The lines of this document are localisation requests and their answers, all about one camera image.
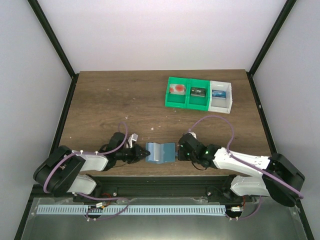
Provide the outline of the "blue card holder wallet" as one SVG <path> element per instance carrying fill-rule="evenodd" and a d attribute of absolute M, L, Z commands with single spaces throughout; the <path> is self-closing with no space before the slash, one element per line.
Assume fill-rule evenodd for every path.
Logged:
<path fill-rule="evenodd" d="M 174 142 L 162 144 L 147 142 L 145 149 L 150 152 L 150 155 L 145 158 L 147 163 L 165 164 L 174 163 L 176 160 L 176 145 Z"/>

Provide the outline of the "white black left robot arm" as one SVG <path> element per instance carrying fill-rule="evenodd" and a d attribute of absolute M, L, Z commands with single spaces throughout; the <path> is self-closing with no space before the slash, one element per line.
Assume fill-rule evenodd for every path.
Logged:
<path fill-rule="evenodd" d="M 124 133 L 116 132 L 109 143 L 96 152 L 75 151 L 61 145 L 35 170 L 33 179 L 45 193 L 55 197 L 65 193 L 84 194 L 89 201 L 97 202 L 102 189 L 92 176 L 81 172 L 106 172 L 118 161 L 134 164 L 150 156 L 151 153 L 138 145 L 137 140 L 135 133 L 126 138 Z"/>

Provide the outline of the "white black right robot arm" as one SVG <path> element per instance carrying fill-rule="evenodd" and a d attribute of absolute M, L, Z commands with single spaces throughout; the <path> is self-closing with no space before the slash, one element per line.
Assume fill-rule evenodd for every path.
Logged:
<path fill-rule="evenodd" d="M 208 168 L 237 172 L 222 188 L 229 202 L 239 196 L 271 197 L 277 203 L 294 207 L 301 198 L 299 192 L 305 176 L 282 154 L 254 156 L 230 151 L 225 147 L 205 146 L 194 134 L 184 134 L 178 141 L 178 160 Z"/>

